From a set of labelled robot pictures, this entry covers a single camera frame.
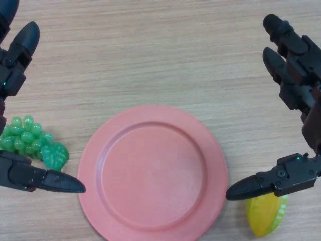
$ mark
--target plastic grapes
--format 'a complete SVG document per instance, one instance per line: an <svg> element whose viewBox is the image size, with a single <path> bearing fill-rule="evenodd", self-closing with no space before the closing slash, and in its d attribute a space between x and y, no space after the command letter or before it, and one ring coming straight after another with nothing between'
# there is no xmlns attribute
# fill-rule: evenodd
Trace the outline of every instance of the plastic grapes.
<svg viewBox="0 0 321 241"><path fill-rule="evenodd" d="M43 160L48 168L57 171L69 159L67 148L55 142L52 133L43 131L30 115L23 120L14 117L11 124L5 126L0 136L0 149Z"/></svg>

